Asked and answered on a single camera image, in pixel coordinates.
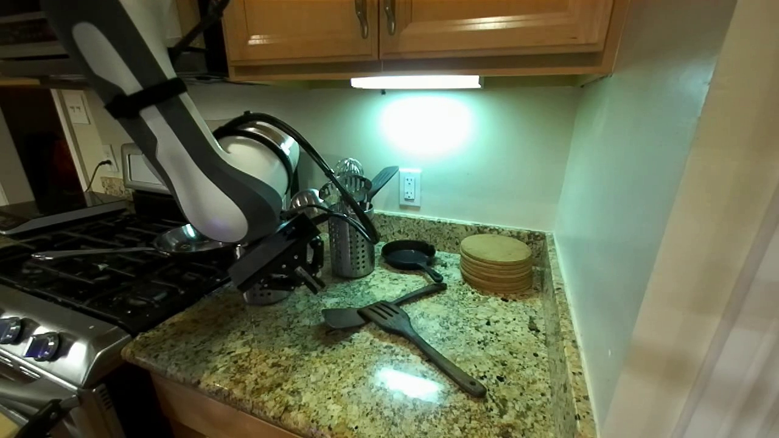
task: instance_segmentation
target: frying pan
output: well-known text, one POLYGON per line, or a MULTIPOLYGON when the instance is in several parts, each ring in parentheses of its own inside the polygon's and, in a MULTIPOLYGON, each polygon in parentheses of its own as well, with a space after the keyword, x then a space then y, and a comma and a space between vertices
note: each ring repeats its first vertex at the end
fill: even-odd
MULTIPOLYGON (((389 242, 381 248, 381 258, 389 267, 401 270, 401 272, 426 272, 434 282, 404 293, 392 304, 401 308, 415 299, 423 299, 428 295, 439 295, 445 289, 442 277, 434 270, 435 260, 435 248, 426 242, 389 242)), ((366 326, 368 322, 363 318, 361 309, 352 308, 340 308, 340 309, 323 309, 323 326, 334 331, 352 331, 366 326)))
POLYGON ((82 258, 82 256, 112 256, 112 254, 204 254, 222 248, 222 242, 212 242, 201 236, 193 225, 176 227, 157 239, 154 239, 150 245, 131 245, 131 248, 75 248, 75 250, 36 250, 32 258, 36 260, 59 260, 59 258, 82 258))

